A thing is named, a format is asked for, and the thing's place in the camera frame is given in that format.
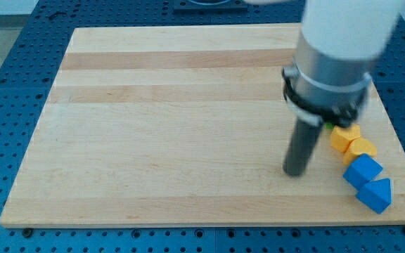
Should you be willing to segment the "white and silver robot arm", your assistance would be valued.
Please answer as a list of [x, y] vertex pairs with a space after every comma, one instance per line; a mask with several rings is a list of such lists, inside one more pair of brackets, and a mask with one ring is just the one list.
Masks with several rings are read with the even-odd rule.
[[401, 0], [308, 0], [284, 97], [299, 121], [348, 127], [367, 101], [371, 72], [399, 19]]

